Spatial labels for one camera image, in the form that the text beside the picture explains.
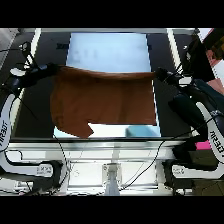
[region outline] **logo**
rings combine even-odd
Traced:
[[[2,143],[4,142],[4,138],[6,136],[6,132],[7,132],[7,124],[3,120],[1,131],[0,131],[0,146],[2,146]]]
[[[210,131],[211,134],[211,138],[212,141],[216,147],[216,149],[218,150],[219,153],[223,153],[224,152],[224,147],[221,145],[221,142],[219,141],[218,137],[216,136],[214,131]]]

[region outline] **brown towel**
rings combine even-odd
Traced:
[[[104,73],[62,67],[51,94],[57,128],[87,138],[93,124],[156,125],[153,72]]]

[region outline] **pink object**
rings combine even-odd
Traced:
[[[205,142],[197,142],[195,143],[196,145],[196,150],[209,150],[211,149],[209,140],[205,141]]]

